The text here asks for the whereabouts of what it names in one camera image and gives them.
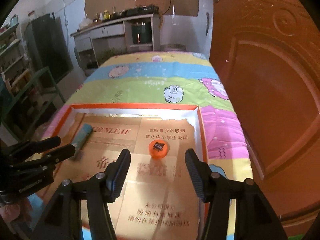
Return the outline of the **orange bottle cap black label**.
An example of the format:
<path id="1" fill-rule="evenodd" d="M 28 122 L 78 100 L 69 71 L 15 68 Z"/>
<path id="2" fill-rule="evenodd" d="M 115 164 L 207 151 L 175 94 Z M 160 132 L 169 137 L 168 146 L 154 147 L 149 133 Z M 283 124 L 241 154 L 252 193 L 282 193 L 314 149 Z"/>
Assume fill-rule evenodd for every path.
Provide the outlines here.
<path id="1" fill-rule="evenodd" d="M 152 159 L 162 159 L 169 152 L 169 144 L 164 140 L 154 140 L 149 143 L 149 154 Z"/>

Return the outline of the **kitchen counter cabinet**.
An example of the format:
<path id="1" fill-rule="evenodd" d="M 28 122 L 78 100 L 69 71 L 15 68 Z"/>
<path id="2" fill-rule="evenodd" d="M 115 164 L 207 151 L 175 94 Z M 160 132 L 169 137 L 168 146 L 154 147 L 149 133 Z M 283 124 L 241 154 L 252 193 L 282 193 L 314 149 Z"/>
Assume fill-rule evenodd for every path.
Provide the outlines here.
<path id="1" fill-rule="evenodd" d="M 137 24 L 150 27 L 148 40 L 134 42 L 132 28 Z M 86 77 L 113 56 L 140 51 L 159 51 L 161 18 L 157 14 L 120 18 L 86 28 L 71 34 L 74 53 Z"/>

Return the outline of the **metal shelf rack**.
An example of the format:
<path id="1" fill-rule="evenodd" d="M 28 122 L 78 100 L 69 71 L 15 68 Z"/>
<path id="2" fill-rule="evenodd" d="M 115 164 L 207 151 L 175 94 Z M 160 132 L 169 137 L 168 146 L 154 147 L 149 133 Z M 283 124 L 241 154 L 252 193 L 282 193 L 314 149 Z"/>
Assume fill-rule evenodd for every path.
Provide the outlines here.
<path id="1" fill-rule="evenodd" d="M 17 34 L 19 28 L 16 14 L 1 28 L 1 78 L 12 96 L 16 96 L 31 80 L 29 61 L 23 52 L 22 39 Z"/>

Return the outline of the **colourful cartoon quilt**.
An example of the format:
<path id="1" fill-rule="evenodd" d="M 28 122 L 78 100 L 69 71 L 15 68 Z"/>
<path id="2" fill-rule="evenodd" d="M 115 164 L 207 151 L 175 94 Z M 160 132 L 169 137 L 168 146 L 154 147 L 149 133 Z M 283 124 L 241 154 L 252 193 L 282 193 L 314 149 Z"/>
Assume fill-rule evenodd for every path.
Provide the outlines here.
<path id="1" fill-rule="evenodd" d="M 252 176 L 240 121 L 218 74 L 200 53 L 142 52 L 112 57 L 68 99 L 72 103 L 197 105 L 212 170 L 234 180 Z"/>

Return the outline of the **black air fryer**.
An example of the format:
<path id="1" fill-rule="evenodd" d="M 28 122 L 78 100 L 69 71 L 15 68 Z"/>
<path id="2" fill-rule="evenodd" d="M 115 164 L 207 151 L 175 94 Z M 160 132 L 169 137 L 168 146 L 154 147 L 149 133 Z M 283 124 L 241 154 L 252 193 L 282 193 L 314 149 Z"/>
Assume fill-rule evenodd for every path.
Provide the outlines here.
<path id="1" fill-rule="evenodd" d="M 137 22 L 131 26 L 132 40 L 134 44 L 152 42 L 151 22 Z"/>

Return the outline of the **black gas stove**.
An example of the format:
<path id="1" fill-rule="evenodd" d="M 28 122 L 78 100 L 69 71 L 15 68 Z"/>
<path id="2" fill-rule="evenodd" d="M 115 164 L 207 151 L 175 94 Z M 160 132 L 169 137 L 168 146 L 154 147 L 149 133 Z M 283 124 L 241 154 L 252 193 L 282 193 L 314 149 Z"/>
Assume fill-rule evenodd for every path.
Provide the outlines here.
<path id="1" fill-rule="evenodd" d="M 139 15 L 148 15 L 148 14 L 158 14 L 159 7 L 156 5 L 144 5 L 138 6 L 130 9 L 123 10 L 119 12 L 119 17 L 131 17 Z"/>

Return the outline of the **white plastic bag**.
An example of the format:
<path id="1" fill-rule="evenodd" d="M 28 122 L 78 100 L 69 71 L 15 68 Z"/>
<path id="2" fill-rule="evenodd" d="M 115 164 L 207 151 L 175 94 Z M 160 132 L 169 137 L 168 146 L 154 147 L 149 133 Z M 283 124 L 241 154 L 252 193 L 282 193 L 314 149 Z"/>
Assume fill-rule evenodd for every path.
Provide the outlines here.
<path id="1" fill-rule="evenodd" d="M 82 21 L 79 23 L 79 29 L 83 30 L 88 28 L 93 24 L 93 20 L 90 18 L 83 18 Z"/>

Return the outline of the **shallow orange-rimmed cardboard tray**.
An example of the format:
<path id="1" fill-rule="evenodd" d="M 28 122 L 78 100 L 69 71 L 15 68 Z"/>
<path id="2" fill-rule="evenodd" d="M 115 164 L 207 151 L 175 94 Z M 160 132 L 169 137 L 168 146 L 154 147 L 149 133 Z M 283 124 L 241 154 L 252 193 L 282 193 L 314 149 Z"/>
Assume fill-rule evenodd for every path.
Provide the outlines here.
<path id="1" fill-rule="evenodd" d="M 108 205 L 119 239 L 197 239 L 204 208 L 185 164 L 192 148 L 206 158 L 204 127 L 195 105 L 150 103 L 72 104 L 53 121 L 49 135 L 70 143 L 83 124 L 93 127 L 76 160 L 57 166 L 52 185 L 40 192 L 48 202 L 64 179 L 88 180 L 116 161 L 121 150 L 131 164 L 118 199 Z M 152 159 L 149 143 L 164 140 L 169 152 Z"/>

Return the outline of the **green metal stool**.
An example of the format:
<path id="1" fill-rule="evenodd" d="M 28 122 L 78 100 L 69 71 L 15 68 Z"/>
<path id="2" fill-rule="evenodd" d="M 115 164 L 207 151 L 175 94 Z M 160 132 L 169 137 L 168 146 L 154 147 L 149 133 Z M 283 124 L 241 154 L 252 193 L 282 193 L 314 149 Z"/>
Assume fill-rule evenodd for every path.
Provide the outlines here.
<path id="1" fill-rule="evenodd" d="M 66 102 L 48 67 L 34 74 L 26 69 L 13 84 L 3 83 L 1 124 L 18 142 L 30 139 L 50 118 L 57 97 Z"/>

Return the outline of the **teal lighter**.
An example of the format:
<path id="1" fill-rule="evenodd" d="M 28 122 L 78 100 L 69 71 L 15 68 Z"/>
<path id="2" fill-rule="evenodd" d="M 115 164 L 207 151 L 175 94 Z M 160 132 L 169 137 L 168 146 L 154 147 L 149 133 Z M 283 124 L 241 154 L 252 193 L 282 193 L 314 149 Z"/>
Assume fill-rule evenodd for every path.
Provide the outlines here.
<path id="1" fill-rule="evenodd" d="M 78 157 L 78 154 L 80 153 L 82 147 L 86 143 L 87 139 L 93 132 L 93 127 L 89 124 L 83 124 L 83 126 L 80 128 L 79 132 L 75 135 L 73 141 L 71 144 L 75 148 L 75 152 L 72 157 L 69 158 L 69 160 L 76 160 Z"/>

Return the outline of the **yellow oil bottle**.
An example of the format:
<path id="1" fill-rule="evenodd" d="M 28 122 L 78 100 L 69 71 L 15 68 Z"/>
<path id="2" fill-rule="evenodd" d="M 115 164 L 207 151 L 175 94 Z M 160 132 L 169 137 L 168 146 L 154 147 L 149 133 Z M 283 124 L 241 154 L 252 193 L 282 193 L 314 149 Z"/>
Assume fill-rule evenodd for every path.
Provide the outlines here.
<path id="1" fill-rule="evenodd" d="M 104 11 L 103 19 L 104 19 L 104 20 L 109 20 L 109 19 L 110 19 L 110 13 L 108 12 L 108 10 L 105 10 L 105 11 Z"/>

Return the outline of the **dark refrigerator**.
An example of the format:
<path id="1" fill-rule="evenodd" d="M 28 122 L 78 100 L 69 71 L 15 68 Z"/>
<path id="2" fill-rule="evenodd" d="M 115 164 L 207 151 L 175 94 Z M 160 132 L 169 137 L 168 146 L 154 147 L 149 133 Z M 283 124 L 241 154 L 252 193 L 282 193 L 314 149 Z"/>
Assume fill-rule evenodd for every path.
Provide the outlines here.
<path id="1" fill-rule="evenodd" d="M 44 88 L 52 85 L 50 77 L 58 83 L 73 69 L 60 23 L 51 12 L 32 20 L 24 31 L 33 71 L 49 68 L 50 74 L 40 77 Z"/>

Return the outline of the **carved wooden door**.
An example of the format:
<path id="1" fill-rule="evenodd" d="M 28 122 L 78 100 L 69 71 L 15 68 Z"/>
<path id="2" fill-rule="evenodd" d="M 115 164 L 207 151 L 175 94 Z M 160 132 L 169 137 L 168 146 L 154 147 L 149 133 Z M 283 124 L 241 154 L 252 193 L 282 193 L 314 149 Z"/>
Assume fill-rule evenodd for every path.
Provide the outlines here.
<path id="1" fill-rule="evenodd" d="M 289 236 L 319 213 L 319 29 L 299 0 L 214 0 L 210 61 Z"/>

